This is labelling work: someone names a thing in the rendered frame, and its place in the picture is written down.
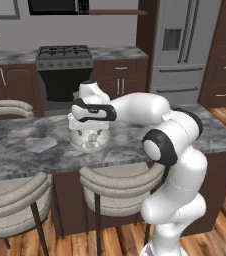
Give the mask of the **black gas stove with oven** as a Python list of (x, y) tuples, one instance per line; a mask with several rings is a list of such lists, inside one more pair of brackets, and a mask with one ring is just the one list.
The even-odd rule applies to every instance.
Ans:
[(36, 55), (45, 111), (68, 109), (81, 82), (93, 71), (93, 58), (87, 45), (41, 46)]

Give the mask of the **tall brown side panel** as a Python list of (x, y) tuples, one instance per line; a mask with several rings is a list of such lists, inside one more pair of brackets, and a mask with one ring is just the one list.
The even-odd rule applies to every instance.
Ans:
[(159, 2), (160, 0), (139, 0), (138, 3), (138, 10), (143, 11), (144, 15), (137, 18), (136, 46), (148, 55), (146, 91), (150, 89)]

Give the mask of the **brown cupboards with drawer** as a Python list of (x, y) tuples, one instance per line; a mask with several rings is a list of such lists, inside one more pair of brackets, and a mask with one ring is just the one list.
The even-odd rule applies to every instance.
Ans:
[(146, 58), (94, 60), (93, 80), (111, 99), (146, 91)]

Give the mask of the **white ice bowl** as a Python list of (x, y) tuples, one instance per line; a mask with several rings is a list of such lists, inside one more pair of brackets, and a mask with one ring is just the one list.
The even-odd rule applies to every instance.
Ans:
[(98, 135), (97, 141), (95, 142), (95, 148), (82, 148), (82, 144), (88, 141), (88, 136), (91, 133), (98, 134), (98, 131), (99, 130), (82, 130), (82, 136), (79, 136), (78, 131), (72, 131), (70, 133), (69, 141), (75, 148), (85, 153), (95, 153), (101, 151), (106, 148), (110, 142), (110, 132), (108, 130), (103, 130), (102, 133)]

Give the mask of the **brown cupboards with double doors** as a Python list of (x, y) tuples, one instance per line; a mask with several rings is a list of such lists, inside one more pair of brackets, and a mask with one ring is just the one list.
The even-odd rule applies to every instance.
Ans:
[(39, 76), (34, 64), (0, 65), (0, 100), (20, 100), (33, 106), (36, 117), (44, 115)]

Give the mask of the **brown kitchen island base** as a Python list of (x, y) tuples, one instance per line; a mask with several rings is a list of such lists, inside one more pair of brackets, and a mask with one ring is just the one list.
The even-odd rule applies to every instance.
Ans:
[[(206, 155), (208, 169), (199, 193), (206, 201), (206, 214), (190, 224), (183, 236), (210, 232), (226, 197), (226, 152)], [(83, 191), (79, 168), (53, 175), (64, 235), (85, 231)]]

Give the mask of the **black microwave oven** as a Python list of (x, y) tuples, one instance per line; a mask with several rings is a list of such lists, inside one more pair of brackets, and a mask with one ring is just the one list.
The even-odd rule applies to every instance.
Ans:
[(88, 15), (89, 0), (27, 0), (31, 15)]

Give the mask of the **grey framed window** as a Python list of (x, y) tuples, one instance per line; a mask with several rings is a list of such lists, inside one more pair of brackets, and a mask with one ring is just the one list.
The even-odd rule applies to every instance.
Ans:
[(0, 19), (19, 19), (17, 0), (0, 0)]

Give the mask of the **stainless steel fridge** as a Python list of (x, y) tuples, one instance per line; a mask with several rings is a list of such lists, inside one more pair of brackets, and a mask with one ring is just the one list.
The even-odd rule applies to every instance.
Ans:
[(196, 104), (221, 0), (159, 0), (150, 92)]

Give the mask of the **brown wall shelf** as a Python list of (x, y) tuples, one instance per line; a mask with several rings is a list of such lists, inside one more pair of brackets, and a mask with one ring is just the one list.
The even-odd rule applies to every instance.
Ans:
[(92, 9), (90, 15), (148, 15), (148, 12), (139, 9)]

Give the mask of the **clear glass cup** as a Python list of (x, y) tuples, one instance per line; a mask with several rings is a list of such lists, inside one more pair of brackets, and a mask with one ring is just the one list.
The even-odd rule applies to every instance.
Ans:
[(125, 143), (129, 140), (131, 125), (127, 122), (118, 121), (113, 123), (113, 134), (115, 141)]

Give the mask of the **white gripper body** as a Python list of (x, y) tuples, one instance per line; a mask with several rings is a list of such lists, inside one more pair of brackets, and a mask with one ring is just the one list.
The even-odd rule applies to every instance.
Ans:
[(93, 121), (80, 122), (76, 120), (72, 113), (67, 115), (70, 130), (107, 130), (109, 128), (108, 121)]

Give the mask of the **beige padded chair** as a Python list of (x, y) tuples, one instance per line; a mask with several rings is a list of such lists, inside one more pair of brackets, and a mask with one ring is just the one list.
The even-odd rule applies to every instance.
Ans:
[(19, 100), (0, 100), (0, 116), (18, 115), (24, 118), (34, 116), (33, 106)]
[(38, 172), (34, 177), (0, 181), (0, 238), (37, 229), (44, 256), (49, 256), (42, 223), (47, 219), (52, 199), (52, 176)]
[(85, 227), (88, 210), (95, 213), (97, 256), (101, 256), (101, 217), (127, 217), (134, 215), (137, 222), (144, 198), (161, 182), (165, 167), (146, 162), (79, 170), (83, 186)]

